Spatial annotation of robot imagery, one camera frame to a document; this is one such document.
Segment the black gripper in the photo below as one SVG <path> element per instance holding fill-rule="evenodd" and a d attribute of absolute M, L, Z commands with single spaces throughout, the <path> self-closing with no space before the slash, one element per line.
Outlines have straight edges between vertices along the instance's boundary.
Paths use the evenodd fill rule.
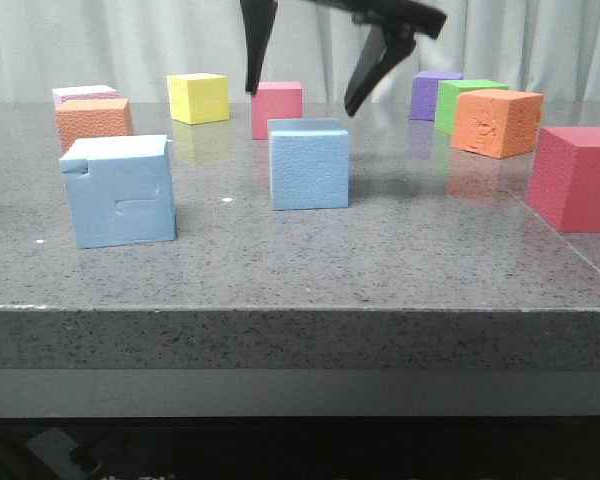
<path fill-rule="evenodd" d="M 344 96 L 353 117 L 378 83 L 415 49 L 414 33 L 437 39 L 447 20 L 438 8 L 404 0 L 317 0 L 321 6 L 348 12 L 354 24 L 374 25 Z M 247 49 L 245 91 L 256 94 L 278 8 L 275 0 L 240 0 Z"/>

